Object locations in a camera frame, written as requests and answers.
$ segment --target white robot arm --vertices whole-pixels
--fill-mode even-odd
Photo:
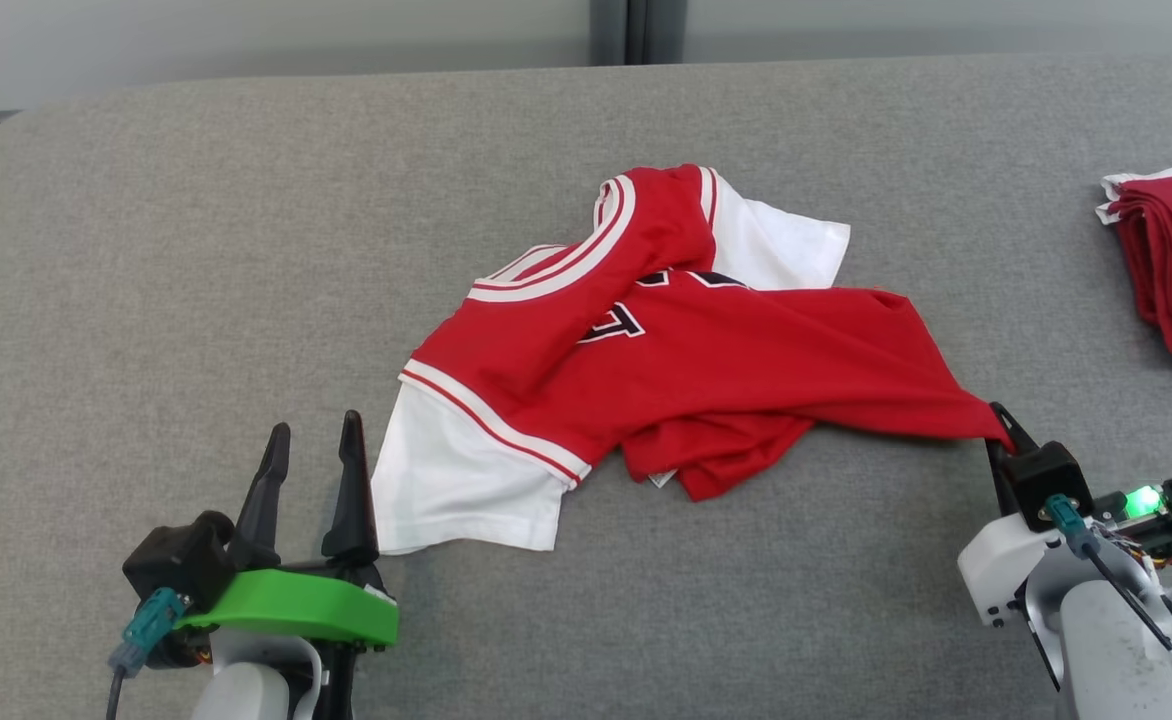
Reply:
[[[993,407],[1015,444],[988,446],[1004,515],[958,559],[980,618],[1030,629],[1057,720],[1172,720],[1172,603],[1158,578],[1172,565],[1172,480],[1093,500],[1065,447],[1038,447]]]

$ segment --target teal connector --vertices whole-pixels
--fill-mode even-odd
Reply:
[[[173,625],[185,611],[188,604],[182,596],[171,587],[157,589],[129,621],[124,629],[124,641],[110,653],[105,665],[111,670],[124,670],[125,678],[135,678],[146,664],[146,657],[165,634],[173,632]]]
[[[1088,525],[1084,524],[1079,510],[1075,510],[1075,504],[1069,497],[1061,495],[1061,493],[1049,497],[1048,502],[1044,503],[1044,510],[1048,511],[1048,518],[1061,531],[1062,537],[1067,538],[1067,546],[1070,546],[1075,557],[1088,561],[1089,548],[1092,548],[1093,552],[1101,550],[1101,541],[1093,536],[1093,530],[1088,529]]]

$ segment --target gray fabric surface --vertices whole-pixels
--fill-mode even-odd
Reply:
[[[602,178],[683,161],[851,223],[839,281],[912,297],[961,382],[1098,491],[1172,475],[1172,359],[1092,213],[1103,174],[1172,165],[1172,57],[116,91],[0,127],[0,716],[101,714],[120,563],[237,512],[279,420],[279,550],[315,556],[343,410],[376,451],[472,278],[582,237]],[[359,664],[357,713],[1049,716],[1031,639],[983,629],[958,575],[994,516],[976,442],[824,428],[701,505],[613,457],[552,553],[381,561],[402,644]],[[123,716],[186,716],[205,680],[148,671]]]

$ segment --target green bracket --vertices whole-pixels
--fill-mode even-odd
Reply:
[[[185,616],[176,627],[213,625],[316,641],[391,646],[398,639],[398,606],[345,580],[248,570],[236,575],[214,609]]]

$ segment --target basketball jersey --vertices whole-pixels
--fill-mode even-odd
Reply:
[[[909,301],[784,290],[829,286],[846,225],[742,199],[691,165],[606,182],[594,220],[586,242],[476,281],[414,352],[372,475],[382,551],[550,550],[560,496],[619,443],[632,473],[686,466],[696,498],[818,420],[1002,434]]]

